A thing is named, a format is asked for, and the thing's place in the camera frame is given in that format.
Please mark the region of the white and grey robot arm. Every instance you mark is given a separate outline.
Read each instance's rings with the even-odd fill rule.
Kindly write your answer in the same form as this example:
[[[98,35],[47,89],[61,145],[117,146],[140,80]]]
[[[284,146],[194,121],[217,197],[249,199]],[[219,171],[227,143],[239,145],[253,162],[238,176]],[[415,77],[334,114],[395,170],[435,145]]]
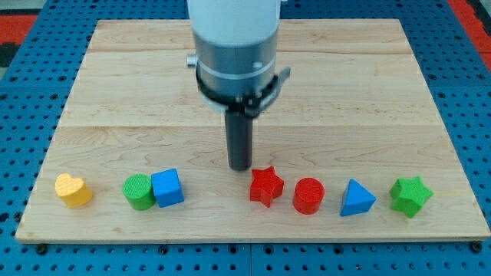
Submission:
[[[256,117],[279,95],[290,70],[275,73],[280,0],[189,0],[199,91],[229,112]]]

